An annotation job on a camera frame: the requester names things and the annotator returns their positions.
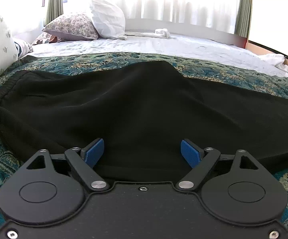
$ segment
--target bed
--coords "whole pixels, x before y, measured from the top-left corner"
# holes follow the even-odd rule
[[[19,70],[76,75],[151,60],[167,61],[186,77],[222,82],[288,99],[288,75],[284,71],[247,50],[180,35],[173,35],[171,39],[128,37],[127,41],[99,39],[36,45],[32,53],[13,63],[0,76],[0,86]],[[21,164],[0,139],[0,187]],[[288,192],[288,169],[274,176]],[[0,213],[0,225],[3,222]],[[288,227],[288,205],[281,222]]]

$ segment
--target green curtain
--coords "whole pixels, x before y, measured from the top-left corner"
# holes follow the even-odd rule
[[[252,0],[240,0],[236,18],[235,34],[248,38],[251,17]]]
[[[49,24],[52,20],[63,14],[62,0],[49,0],[44,26]]]

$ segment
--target blue pad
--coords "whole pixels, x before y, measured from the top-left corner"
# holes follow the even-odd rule
[[[199,151],[193,148],[185,140],[182,140],[181,142],[181,153],[186,162],[188,162],[192,168],[194,168],[201,161]]]
[[[101,158],[104,152],[104,140],[100,139],[94,146],[92,146],[86,153],[84,162],[89,167],[93,168],[97,161]]]

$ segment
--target blue gripper pad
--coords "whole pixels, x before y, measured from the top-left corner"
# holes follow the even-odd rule
[[[197,147],[194,143],[192,143],[188,139],[182,140],[181,153],[182,156],[185,158],[186,162],[188,162],[188,164],[192,168],[194,168],[197,164],[199,164],[204,156],[204,150]]]
[[[101,158],[104,152],[104,140],[101,138],[95,143],[88,151],[85,153],[84,162],[88,164],[89,167],[93,168],[97,161]]]

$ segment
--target blanket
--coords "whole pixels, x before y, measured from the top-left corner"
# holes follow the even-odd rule
[[[186,77],[213,80],[288,98],[288,78],[271,77],[255,71],[234,68],[209,61],[138,53],[105,53],[43,59],[26,57],[14,63],[0,77],[0,87],[15,72],[23,69],[76,75],[96,70],[117,69],[131,63],[150,60],[168,61]],[[17,170],[20,164],[19,160],[5,147],[0,138],[0,186]],[[288,169],[277,173],[275,177],[288,191]],[[0,214],[0,225],[2,222],[3,217]],[[282,222],[288,227],[288,207],[282,217]]]

